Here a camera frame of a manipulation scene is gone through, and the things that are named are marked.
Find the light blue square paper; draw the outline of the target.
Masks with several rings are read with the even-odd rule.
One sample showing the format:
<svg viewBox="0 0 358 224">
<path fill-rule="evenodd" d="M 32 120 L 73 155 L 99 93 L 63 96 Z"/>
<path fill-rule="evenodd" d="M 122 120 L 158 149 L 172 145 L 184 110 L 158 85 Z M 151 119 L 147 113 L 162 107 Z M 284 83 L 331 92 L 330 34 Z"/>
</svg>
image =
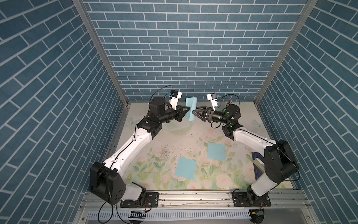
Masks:
<svg viewBox="0 0 358 224">
<path fill-rule="evenodd" d="M 194 121 L 195 115 L 193 114 L 193 111 L 197 108 L 197 98 L 186 98 L 186 106 L 190 108 L 186 114 L 186 119 L 189 121 Z"/>
</svg>

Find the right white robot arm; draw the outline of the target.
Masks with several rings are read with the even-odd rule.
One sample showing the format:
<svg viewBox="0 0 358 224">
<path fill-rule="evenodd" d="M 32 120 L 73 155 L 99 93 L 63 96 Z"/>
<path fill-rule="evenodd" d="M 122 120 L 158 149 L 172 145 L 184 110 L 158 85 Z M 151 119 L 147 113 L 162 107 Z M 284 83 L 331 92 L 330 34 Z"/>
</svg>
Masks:
<svg viewBox="0 0 358 224">
<path fill-rule="evenodd" d="M 249 146 L 263 156 L 263 174 L 247 187 L 246 193 L 242 194 L 244 204 L 251 207 L 267 205 L 268 192 L 299 172 L 297 160 L 289 143 L 284 140 L 267 139 L 245 129 L 239 123 L 239 106 L 231 104 L 223 111 L 203 106 L 193 110 L 192 114 L 204 122 L 222 123 L 226 137 Z"/>
</svg>

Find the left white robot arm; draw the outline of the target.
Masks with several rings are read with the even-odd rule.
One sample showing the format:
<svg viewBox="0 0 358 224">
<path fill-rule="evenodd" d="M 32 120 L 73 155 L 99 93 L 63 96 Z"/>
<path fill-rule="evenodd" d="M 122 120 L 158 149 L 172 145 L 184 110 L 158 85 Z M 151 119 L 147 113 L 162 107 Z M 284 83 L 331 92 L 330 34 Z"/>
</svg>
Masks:
<svg viewBox="0 0 358 224">
<path fill-rule="evenodd" d="M 146 189 L 136 183 L 125 183 L 122 176 L 144 146 L 161 131 L 163 123 L 181 122 L 189 111 L 190 107 L 178 105 L 176 100 L 154 97 L 149 102 L 147 115 L 135 126 L 129 140 L 104 162 L 91 166 L 90 192 L 110 205 L 125 200 L 143 205 Z"/>
</svg>

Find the coloured pencils in cup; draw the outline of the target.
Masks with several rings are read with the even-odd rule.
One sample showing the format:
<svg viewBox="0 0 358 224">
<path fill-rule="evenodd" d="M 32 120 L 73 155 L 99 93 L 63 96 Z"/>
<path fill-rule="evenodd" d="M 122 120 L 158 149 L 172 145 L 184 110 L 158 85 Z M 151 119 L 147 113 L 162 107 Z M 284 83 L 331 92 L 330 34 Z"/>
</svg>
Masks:
<svg viewBox="0 0 358 224">
<path fill-rule="evenodd" d="M 230 106 L 232 104 L 232 100 L 229 100 L 227 103 L 226 103 L 226 107 Z"/>
</svg>

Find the floral table mat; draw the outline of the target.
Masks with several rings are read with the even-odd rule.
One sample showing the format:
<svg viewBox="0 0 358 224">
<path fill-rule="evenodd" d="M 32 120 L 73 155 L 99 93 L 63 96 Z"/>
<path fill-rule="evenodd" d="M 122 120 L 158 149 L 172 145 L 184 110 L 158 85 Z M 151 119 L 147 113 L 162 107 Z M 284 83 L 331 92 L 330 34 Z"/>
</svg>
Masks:
<svg viewBox="0 0 358 224">
<path fill-rule="evenodd" d="M 269 137 L 253 103 L 240 105 L 239 123 L 253 133 Z M 208 143 L 223 144 L 226 160 L 208 158 Z M 218 123 L 173 120 L 164 123 L 155 138 L 144 146 L 122 176 L 148 190 L 245 189 L 256 181 L 249 146 L 225 136 Z M 175 175 L 179 158 L 196 160 L 195 179 Z"/>
</svg>

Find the light blue paper right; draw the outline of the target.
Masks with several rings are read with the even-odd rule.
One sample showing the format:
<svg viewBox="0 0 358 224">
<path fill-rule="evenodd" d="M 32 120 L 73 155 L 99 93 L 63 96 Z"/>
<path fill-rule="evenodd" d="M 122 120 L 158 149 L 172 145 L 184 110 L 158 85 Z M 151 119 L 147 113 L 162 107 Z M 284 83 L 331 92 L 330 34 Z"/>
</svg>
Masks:
<svg viewBox="0 0 358 224">
<path fill-rule="evenodd" d="M 226 160 L 225 145 L 208 143 L 208 158 L 212 160 L 225 161 Z"/>
</svg>

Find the light blue paper front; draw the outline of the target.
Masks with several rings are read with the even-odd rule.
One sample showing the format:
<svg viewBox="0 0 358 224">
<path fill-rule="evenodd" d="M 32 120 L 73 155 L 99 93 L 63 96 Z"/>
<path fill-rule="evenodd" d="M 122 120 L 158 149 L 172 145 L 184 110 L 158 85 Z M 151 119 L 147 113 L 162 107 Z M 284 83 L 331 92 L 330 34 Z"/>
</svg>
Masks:
<svg viewBox="0 0 358 224">
<path fill-rule="evenodd" d="M 185 179 L 194 180 L 196 166 L 196 160 L 180 157 L 175 171 L 175 175 L 178 177 L 183 177 Z"/>
</svg>

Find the white stapler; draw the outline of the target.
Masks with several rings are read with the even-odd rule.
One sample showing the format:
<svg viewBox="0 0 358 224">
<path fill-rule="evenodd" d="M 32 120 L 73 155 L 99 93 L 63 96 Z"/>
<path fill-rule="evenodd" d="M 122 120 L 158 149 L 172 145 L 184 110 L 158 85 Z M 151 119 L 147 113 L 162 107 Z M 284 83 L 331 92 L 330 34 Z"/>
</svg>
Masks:
<svg viewBox="0 0 358 224">
<path fill-rule="evenodd" d="M 259 158 L 255 158 L 253 160 L 253 164 L 262 172 L 265 172 L 265 167 L 264 167 L 264 163 L 259 159 Z"/>
</svg>

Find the dark blue book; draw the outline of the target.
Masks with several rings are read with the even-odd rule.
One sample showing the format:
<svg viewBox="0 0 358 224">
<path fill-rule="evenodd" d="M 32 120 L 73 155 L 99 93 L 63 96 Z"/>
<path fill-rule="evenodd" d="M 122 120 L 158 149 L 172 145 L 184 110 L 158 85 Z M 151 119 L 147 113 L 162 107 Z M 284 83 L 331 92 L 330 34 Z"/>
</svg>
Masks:
<svg viewBox="0 0 358 224">
<path fill-rule="evenodd" d="M 265 172 L 264 156 L 257 152 L 252 152 L 255 179 L 258 180 Z"/>
</svg>

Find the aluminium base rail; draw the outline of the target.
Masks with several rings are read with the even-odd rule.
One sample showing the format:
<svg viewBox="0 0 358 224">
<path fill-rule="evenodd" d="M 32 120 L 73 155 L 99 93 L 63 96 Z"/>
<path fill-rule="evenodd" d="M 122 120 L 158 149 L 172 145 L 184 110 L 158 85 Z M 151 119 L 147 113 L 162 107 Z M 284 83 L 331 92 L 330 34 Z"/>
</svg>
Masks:
<svg viewBox="0 0 358 224">
<path fill-rule="evenodd" d="M 308 209 L 311 207 L 303 190 L 274 189 L 268 193 L 263 202 L 253 207 L 243 197 L 243 190 L 154 190 L 147 191 L 150 199 L 145 205 L 154 210 L 159 209 Z"/>
</svg>

